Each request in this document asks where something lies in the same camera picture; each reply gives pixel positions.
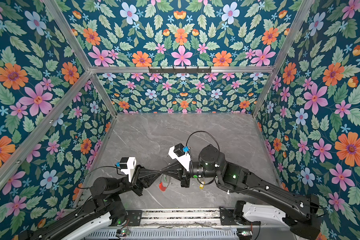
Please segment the metal keyring with red handle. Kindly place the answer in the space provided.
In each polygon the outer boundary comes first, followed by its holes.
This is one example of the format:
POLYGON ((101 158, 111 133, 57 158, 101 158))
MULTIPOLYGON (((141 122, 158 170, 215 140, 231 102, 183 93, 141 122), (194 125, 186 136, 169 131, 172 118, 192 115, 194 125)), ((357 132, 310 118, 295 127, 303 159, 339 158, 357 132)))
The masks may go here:
POLYGON ((159 189, 162 192, 165 192, 167 190, 167 188, 170 186, 171 179, 172 179, 172 177, 169 176, 169 175, 165 175, 165 174, 161 175, 160 183, 159 183, 159 189))

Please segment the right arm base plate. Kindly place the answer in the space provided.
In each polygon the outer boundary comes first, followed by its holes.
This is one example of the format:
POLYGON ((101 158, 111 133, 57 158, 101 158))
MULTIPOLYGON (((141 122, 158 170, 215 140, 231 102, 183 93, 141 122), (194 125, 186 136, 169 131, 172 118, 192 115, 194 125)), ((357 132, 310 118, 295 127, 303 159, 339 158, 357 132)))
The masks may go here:
POLYGON ((247 202, 237 201, 234 208, 219 207, 222 226, 259 226, 260 221, 250 221, 244 217, 243 209, 247 202))

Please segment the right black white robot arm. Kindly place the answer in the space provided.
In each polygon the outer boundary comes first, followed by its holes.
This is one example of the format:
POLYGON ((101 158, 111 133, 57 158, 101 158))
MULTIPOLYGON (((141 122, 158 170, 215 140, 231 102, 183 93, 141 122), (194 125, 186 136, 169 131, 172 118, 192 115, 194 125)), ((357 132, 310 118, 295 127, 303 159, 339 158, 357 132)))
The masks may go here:
POLYGON ((282 214, 281 222, 290 231, 304 239, 315 240, 321 226, 317 213, 319 199, 313 195, 298 195, 275 186, 237 164, 226 161, 225 154, 213 145, 204 147, 193 161, 189 147, 182 144, 170 148, 169 156, 174 163, 163 169, 189 187, 190 180, 210 178, 217 187, 228 194, 243 194, 259 199, 282 214))

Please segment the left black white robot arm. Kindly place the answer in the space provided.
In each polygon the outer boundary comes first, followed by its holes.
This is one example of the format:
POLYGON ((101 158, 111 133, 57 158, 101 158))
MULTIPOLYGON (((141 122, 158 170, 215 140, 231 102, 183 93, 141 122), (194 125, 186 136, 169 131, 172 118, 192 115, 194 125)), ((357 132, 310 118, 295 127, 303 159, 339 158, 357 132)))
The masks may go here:
POLYGON ((91 196, 76 210, 62 219, 36 231, 24 231, 19 234, 20 240, 61 240, 78 231, 85 224, 100 224, 104 217, 106 222, 124 225, 128 219, 127 211, 120 195, 133 191, 141 196, 143 189, 149 188, 163 171, 148 170, 140 165, 133 170, 132 179, 97 178, 90 187, 91 196))

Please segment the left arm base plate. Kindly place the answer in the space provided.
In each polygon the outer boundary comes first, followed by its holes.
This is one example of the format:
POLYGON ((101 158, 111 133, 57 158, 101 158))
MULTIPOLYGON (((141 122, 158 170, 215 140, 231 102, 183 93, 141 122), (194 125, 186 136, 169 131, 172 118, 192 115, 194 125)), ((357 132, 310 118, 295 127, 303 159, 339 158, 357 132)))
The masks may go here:
POLYGON ((126 216, 124 217, 124 221, 121 222, 120 226, 138 227, 141 224, 142 217, 143 217, 142 210, 126 210, 126 216))

